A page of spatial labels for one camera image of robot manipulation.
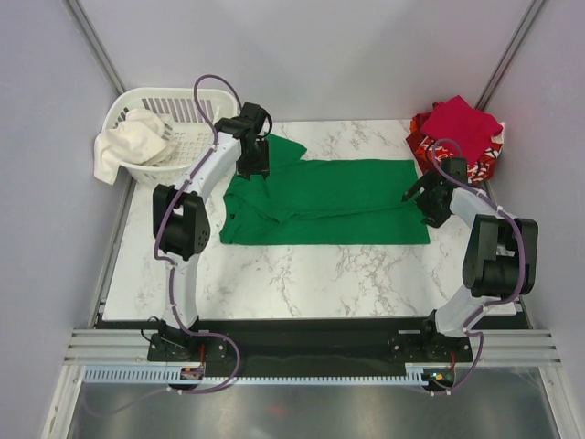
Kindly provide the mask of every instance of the white laundry basket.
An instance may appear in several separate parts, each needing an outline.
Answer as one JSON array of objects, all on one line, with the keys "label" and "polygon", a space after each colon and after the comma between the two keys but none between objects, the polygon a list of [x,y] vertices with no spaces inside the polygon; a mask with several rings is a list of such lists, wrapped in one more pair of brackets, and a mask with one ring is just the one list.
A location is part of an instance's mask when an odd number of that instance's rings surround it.
[{"label": "white laundry basket", "polygon": [[[222,117],[238,115],[238,103],[226,91],[200,89],[197,91],[201,107],[213,122]],[[139,88],[120,96],[108,111],[102,130],[115,128],[126,113],[145,108],[156,114],[166,114],[173,120],[167,125],[164,139],[177,142],[171,157],[160,166],[140,166],[122,162],[132,177],[149,186],[168,185],[183,175],[198,155],[211,143],[211,129],[197,111],[192,89]]]}]

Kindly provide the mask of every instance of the table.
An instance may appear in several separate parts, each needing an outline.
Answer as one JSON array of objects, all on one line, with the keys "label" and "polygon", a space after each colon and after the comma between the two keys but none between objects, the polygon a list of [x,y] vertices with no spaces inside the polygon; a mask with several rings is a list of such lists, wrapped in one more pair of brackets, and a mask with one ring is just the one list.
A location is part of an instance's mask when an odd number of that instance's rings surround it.
[{"label": "table", "polygon": [[[410,121],[276,123],[273,132],[307,147],[306,159],[412,159]],[[209,245],[197,271],[201,318],[426,316],[462,283],[470,231],[457,217],[429,228],[421,246],[223,245],[229,172],[207,201]],[[104,320],[145,320],[165,308],[166,270],[153,259],[152,188],[137,185]],[[513,314],[513,304],[491,314]]]}]

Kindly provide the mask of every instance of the gray floor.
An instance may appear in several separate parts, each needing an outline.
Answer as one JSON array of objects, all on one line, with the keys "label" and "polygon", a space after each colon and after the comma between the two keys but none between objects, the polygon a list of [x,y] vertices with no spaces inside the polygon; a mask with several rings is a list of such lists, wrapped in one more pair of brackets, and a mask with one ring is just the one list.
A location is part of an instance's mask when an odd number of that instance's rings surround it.
[{"label": "gray floor", "polygon": [[[146,385],[84,385],[108,411]],[[219,393],[163,393],[107,419],[76,413],[70,437],[133,438],[556,438],[536,370],[477,370],[460,392],[435,397],[397,387],[239,385]]]}]

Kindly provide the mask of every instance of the green towel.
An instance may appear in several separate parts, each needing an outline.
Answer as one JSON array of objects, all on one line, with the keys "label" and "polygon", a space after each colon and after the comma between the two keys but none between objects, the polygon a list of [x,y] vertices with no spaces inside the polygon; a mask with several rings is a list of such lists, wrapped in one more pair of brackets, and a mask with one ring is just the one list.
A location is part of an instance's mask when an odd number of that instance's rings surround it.
[{"label": "green towel", "polygon": [[271,174],[233,177],[221,242],[428,244],[422,214],[401,197],[417,179],[411,160],[301,160],[306,148],[269,136]]}]

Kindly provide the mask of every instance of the white wall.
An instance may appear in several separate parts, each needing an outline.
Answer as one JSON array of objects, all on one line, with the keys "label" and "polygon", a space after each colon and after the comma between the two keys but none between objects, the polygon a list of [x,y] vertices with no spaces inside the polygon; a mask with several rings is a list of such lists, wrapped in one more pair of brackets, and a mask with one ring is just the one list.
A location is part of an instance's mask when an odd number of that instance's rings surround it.
[{"label": "white wall", "polygon": [[411,117],[457,93],[474,104],[530,3],[80,2],[127,87],[217,73],[279,121]]},{"label": "white wall", "polygon": [[549,2],[488,111],[505,120],[497,201],[540,227],[530,315],[585,408],[585,3]]},{"label": "white wall", "polygon": [[92,176],[114,96],[62,3],[5,0],[0,22],[0,436],[32,439],[89,317],[122,184]]}]

